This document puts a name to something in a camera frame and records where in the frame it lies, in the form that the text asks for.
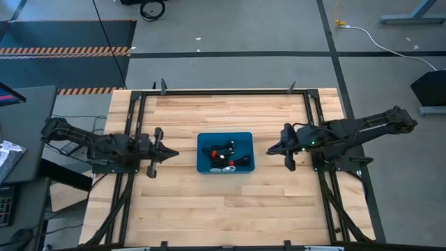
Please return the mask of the grey metal stand legs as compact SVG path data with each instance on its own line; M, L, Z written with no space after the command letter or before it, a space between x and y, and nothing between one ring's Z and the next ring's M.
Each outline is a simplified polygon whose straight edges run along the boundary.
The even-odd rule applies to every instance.
M422 0L411 13L405 15L382 15L382 24L443 24L446 15L428 15L428 11L438 0Z

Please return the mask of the black computer mouse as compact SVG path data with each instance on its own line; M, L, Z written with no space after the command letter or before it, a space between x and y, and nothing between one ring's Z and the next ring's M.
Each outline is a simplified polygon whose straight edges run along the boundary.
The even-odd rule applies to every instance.
M25 243L31 240L32 237L33 231L31 229L19 229L10 237L10 242L13 244Z

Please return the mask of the blue plastic bin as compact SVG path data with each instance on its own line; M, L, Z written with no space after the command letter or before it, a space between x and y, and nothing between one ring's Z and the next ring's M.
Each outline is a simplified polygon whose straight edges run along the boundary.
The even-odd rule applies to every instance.
M255 170L250 132L203 132L197 136L197 171L201 174L245 174Z

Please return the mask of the large black monitor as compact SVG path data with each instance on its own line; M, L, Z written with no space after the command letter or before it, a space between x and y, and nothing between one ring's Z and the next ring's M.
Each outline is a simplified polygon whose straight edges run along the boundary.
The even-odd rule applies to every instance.
M26 98L0 82L0 107L26 102Z

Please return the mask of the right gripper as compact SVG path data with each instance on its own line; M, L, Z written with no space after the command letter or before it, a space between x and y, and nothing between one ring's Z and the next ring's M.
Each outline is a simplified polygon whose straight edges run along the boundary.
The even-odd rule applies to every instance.
M285 166L286 168L294 172L295 171L295 160L293 159L293 154L295 147L298 145L298 138L293 126L289 123L285 124L287 140L286 142L279 141L275 145L271 146L266 154L267 155L285 155Z

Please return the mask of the grey patterned pad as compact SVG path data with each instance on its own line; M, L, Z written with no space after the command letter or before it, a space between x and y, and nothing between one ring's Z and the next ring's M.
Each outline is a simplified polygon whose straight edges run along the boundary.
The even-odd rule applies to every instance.
M27 148L0 138L0 184L26 152Z

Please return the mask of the black box on stand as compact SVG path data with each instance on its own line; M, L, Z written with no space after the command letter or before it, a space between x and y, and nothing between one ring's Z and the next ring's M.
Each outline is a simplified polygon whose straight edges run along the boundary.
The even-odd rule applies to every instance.
M410 87L421 104L420 116L446 115L446 70L428 72Z

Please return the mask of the black floor mat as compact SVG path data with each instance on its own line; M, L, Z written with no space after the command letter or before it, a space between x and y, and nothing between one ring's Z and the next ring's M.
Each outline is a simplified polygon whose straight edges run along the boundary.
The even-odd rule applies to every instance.
M136 20L0 22L0 82L55 86L60 96L126 88Z

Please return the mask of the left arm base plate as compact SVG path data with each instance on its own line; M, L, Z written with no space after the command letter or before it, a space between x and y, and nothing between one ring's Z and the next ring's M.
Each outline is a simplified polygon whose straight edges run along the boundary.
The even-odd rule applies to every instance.
M117 162L91 163L94 174L131 174L139 170L138 164L121 165Z

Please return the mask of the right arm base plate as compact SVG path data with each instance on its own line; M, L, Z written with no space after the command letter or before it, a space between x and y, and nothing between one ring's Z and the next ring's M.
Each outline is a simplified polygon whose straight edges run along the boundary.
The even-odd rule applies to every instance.
M312 153L311 157L315 172L358 171L363 166L361 158L349 155L342 155L334 160L324 159L322 153Z

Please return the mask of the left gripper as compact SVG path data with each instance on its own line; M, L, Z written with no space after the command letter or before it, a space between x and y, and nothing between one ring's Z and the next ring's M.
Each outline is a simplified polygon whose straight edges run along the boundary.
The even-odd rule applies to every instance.
M161 142L161 140L163 138L163 135L164 135L164 133L163 133L162 129L157 127L155 129L155 132L154 132L154 135L153 135L155 139L154 139L154 142L153 142L153 146L151 148L151 153L152 153L151 164L148 167L147 172L146 172L146 174L147 174L147 176L149 178L156 178L156 175L157 175L157 171L156 171L155 167L156 167L156 163L157 163L158 158L159 158L158 157L159 152L160 152L159 151L159 145L160 145L160 142ZM175 150L170 149L170 148L164 146L163 144L161 145L161 152L164 152L162 154L162 157L161 157L161 162L163 162L165 160L168 160L170 158L176 157L177 155L179 155L179 152L176 152Z

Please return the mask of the dark grey desk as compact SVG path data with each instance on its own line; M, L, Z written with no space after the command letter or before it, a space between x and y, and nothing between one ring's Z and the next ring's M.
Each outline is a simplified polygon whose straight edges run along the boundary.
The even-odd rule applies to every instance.
M56 100L55 86L16 89L25 102L0 107L0 138L27 149L9 172L4 183L32 181L38 175L44 143L41 130L52 115Z

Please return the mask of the black aluminium frame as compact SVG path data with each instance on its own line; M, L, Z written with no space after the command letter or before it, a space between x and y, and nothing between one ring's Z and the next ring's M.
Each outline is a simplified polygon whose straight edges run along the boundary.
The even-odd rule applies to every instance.
M147 176L134 176L130 203L116 217L112 240L127 247L326 245L344 238L336 212L322 196L308 153L289 171L267 149L285 123L340 119L335 89L183 89L164 95L130 91L111 97L107 132L164 132L178 152ZM254 170L247 174L201 174L197 137L205 132L249 132Z

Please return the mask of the black keyboard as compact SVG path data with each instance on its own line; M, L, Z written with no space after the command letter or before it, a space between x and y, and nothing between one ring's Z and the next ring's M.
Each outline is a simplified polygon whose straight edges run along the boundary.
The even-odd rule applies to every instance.
M9 227L15 212L15 187L0 186L0 227Z

